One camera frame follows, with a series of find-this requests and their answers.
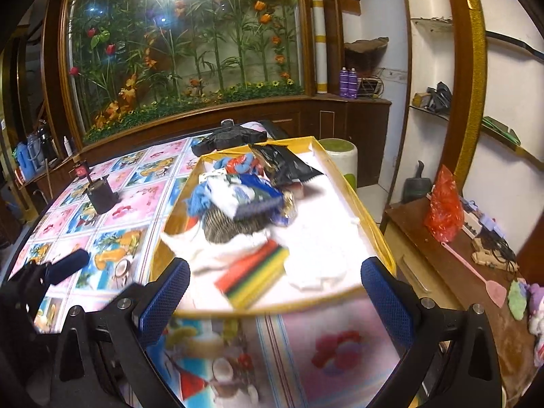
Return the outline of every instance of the trash can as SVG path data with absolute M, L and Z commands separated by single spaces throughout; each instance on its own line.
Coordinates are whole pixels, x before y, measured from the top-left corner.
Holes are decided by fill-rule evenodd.
M 357 147 L 346 140 L 326 138 L 319 143 L 330 155 L 349 185 L 357 191 Z

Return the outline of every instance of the purple plush toy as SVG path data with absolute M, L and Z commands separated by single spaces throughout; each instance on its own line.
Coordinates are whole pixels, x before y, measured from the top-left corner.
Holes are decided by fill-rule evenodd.
M 544 364 L 544 287 L 533 284 L 529 287 L 529 332 L 537 337 L 535 366 Z

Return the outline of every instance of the white tube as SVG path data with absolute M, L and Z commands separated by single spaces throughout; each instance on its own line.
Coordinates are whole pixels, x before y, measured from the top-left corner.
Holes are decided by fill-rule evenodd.
M 327 36 L 323 0 L 312 0 L 317 93 L 327 93 Z

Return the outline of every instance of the table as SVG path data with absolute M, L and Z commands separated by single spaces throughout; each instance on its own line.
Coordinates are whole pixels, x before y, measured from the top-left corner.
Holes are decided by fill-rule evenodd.
M 75 181 L 55 200 L 20 251 L 25 262 L 57 261 L 77 248 L 96 262 L 50 287 L 35 324 L 62 329 L 73 305 L 99 310 L 133 281 L 145 283 L 159 233 L 197 158 L 187 137 L 95 166 L 109 175 L 121 203 L 97 216 Z M 108 260 L 130 260 L 126 271 Z M 172 317 L 148 355 L 187 408 L 333 408 L 367 404 L 399 361 L 364 291 L 348 300 L 281 316 L 229 319 Z M 135 395 L 122 387 L 128 403 Z
M 479 303 L 485 308 L 499 355 L 503 386 L 510 405 L 514 405 L 535 376 L 533 348 L 535 337 L 527 329 L 527 316 L 515 320 L 508 303 L 497 308 L 485 287 L 458 260 L 437 242 L 423 225 L 429 200 L 423 198 L 386 211 L 385 240 L 399 269 L 419 297 L 428 296 L 441 307 L 466 309 Z M 451 247 L 463 258 L 470 259 L 471 240 L 459 232 Z M 486 279 L 510 287 L 505 271 L 473 264 Z

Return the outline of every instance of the drawer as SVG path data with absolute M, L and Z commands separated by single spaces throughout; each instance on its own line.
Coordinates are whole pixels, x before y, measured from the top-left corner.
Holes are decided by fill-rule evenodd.
M 384 237 L 397 267 L 418 297 L 431 298 L 442 308 L 463 309 L 439 274 L 394 223 L 387 225 Z

